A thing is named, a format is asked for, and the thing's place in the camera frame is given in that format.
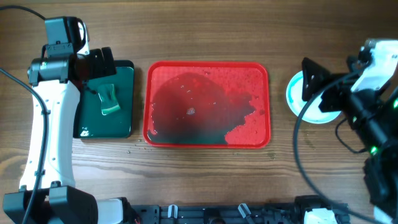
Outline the small white plate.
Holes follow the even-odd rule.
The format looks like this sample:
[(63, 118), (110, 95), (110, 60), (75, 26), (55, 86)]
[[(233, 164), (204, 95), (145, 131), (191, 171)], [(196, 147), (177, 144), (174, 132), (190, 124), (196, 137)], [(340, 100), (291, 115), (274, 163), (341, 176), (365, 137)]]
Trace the small white plate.
[[(287, 85), (285, 92), (287, 104), (290, 110), (298, 116), (302, 108), (307, 103), (302, 99), (302, 87), (303, 87), (303, 72), (299, 71), (296, 73)], [(318, 96), (314, 102), (310, 105), (308, 110), (303, 116), (303, 120), (312, 124), (325, 124), (336, 119), (341, 111), (334, 112), (321, 112), (319, 105), (322, 102), (321, 96)]]

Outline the green yellow scrub sponge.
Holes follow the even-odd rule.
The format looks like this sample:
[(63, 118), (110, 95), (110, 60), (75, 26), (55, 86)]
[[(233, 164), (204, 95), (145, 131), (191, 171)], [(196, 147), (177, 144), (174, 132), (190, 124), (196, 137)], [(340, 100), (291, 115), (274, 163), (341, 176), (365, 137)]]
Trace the green yellow scrub sponge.
[(114, 84), (102, 84), (97, 87), (98, 96), (101, 101), (101, 113), (106, 116), (121, 109), (116, 98)]

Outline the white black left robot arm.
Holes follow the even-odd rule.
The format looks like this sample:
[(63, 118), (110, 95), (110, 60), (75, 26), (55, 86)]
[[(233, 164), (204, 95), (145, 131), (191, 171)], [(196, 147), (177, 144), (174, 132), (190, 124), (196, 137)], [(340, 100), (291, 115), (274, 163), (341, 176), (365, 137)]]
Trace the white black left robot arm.
[(129, 60), (114, 60), (111, 49), (79, 55), (45, 45), (28, 70), (34, 98), (34, 122), (29, 156), (19, 191), (4, 196), (4, 213), (14, 223), (137, 223), (138, 214), (126, 198), (97, 200), (75, 188), (72, 138), (80, 91), (76, 83), (115, 75), (118, 67), (134, 68)]

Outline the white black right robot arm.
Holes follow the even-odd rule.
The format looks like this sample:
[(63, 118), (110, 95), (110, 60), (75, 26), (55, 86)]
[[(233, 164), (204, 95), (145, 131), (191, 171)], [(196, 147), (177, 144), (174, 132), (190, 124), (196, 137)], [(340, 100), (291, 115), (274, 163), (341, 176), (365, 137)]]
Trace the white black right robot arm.
[(364, 182), (370, 202), (397, 223), (397, 92), (382, 101), (382, 88), (393, 76), (397, 63), (374, 56), (347, 59), (349, 73), (332, 74), (309, 58), (302, 60), (302, 99), (293, 135), (297, 167), (307, 184), (323, 194), (304, 171), (299, 159), (298, 132), (302, 118), (317, 97), (322, 112), (342, 111), (357, 133), (369, 157), (364, 162)]

